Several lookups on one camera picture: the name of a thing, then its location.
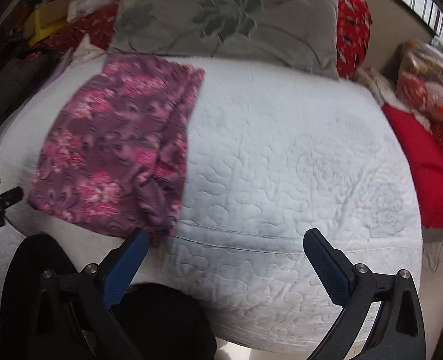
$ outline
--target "wall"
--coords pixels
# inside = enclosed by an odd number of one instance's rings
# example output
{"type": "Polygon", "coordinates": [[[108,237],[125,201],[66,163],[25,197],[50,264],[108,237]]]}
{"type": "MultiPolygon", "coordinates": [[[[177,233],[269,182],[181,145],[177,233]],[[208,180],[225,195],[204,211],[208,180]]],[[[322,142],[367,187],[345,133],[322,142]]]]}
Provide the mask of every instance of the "wall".
{"type": "Polygon", "coordinates": [[[410,38],[430,42],[432,33],[415,14],[394,0],[366,0],[373,17],[371,41],[364,65],[395,79],[400,64],[397,47],[410,38]]]}

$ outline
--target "metal bolt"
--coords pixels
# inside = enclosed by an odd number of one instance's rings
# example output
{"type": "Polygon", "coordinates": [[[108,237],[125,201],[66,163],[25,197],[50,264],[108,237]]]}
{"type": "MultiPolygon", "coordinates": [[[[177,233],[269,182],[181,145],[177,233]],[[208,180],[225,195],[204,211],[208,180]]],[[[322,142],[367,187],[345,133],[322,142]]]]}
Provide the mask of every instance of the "metal bolt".
{"type": "Polygon", "coordinates": [[[369,268],[365,264],[357,264],[355,269],[359,271],[361,274],[365,274],[369,271],[369,268]]]}
{"type": "Polygon", "coordinates": [[[408,272],[406,269],[402,269],[400,271],[400,276],[403,277],[404,279],[409,279],[412,277],[412,275],[410,275],[410,272],[408,272]]]}
{"type": "Polygon", "coordinates": [[[53,276],[53,271],[51,269],[47,269],[45,272],[41,274],[41,277],[44,279],[49,279],[53,276]]]}
{"type": "Polygon", "coordinates": [[[85,272],[86,272],[87,274],[93,274],[93,273],[95,273],[97,270],[98,270],[98,265],[96,265],[96,264],[88,264],[88,265],[85,267],[85,272]]]}

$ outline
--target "white bedspread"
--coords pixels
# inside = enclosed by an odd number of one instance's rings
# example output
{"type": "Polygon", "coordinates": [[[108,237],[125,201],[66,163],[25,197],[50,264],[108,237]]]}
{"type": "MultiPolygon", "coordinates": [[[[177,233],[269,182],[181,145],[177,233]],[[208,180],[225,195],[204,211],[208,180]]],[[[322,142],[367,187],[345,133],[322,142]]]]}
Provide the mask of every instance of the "white bedspread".
{"type": "MultiPolygon", "coordinates": [[[[200,299],[220,338],[286,352],[314,349],[340,311],[304,255],[307,229],[374,272],[410,270],[418,285],[422,239],[410,169],[366,89],[262,63],[173,60],[204,68],[206,78],[189,124],[177,233],[149,252],[136,282],[200,299]]],[[[67,71],[14,119],[0,142],[2,191],[28,191],[58,111],[103,61],[67,71]]],[[[7,215],[25,234],[54,236],[80,269],[121,242],[26,203],[7,215]]]]}

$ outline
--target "gray fabric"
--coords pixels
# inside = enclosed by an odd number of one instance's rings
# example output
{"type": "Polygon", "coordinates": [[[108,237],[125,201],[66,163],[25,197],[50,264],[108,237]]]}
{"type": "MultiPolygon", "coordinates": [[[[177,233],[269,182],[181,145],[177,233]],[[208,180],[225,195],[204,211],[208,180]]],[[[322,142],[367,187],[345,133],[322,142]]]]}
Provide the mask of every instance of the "gray fabric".
{"type": "Polygon", "coordinates": [[[273,62],[338,78],[338,0],[122,0],[112,52],[273,62]]]}

